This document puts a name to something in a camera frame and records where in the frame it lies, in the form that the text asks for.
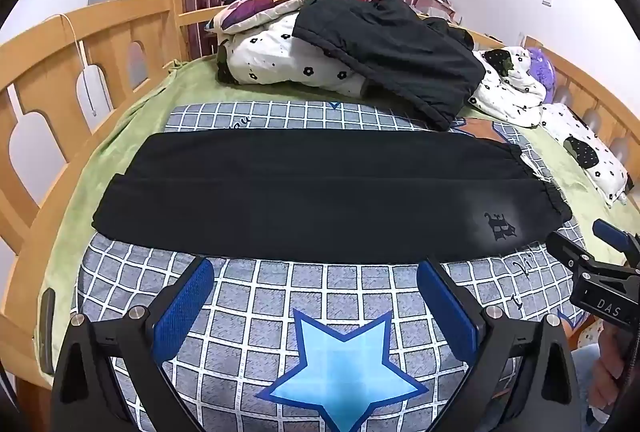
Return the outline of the person's right hand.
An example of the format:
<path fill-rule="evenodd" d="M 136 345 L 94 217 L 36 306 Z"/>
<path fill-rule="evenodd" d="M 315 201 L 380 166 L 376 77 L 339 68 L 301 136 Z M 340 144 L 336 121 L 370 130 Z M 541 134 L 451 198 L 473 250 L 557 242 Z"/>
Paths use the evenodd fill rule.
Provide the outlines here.
<path fill-rule="evenodd" d="M 600 353 L 592 367 L 588 390 L 589 404 L 601 410 L 613 405 L 620 394 L 616 381 L 623 373 L 624 362 L 617 336 L 618 329 L 605 322 L 598 340 Z"/>

